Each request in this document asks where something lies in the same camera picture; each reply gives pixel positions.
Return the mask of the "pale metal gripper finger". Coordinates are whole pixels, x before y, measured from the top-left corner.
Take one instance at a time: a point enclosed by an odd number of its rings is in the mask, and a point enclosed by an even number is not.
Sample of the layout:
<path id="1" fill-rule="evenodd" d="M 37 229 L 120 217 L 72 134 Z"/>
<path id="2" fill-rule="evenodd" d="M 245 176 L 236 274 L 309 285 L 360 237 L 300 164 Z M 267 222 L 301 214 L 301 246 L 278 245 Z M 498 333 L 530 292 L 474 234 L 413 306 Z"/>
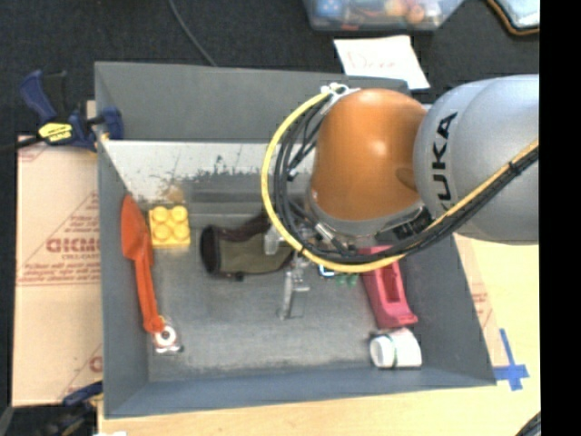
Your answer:
<path id="1" fill-rule="evenodd" d="M 281 306 L 277 311 L 280 320 L 288 320 L 293 313 L 294 298 L 296 288 L 299 286 L 297 272 L 295 269 L 288 269 L 284 274 L 283 294 Z"/>
<path id="2" fill-rule="evenodd" d="M 295 269 L 292 275 L 292 317 L 304 315 L 310 293 L 310 282 L 302 269 Z"/>

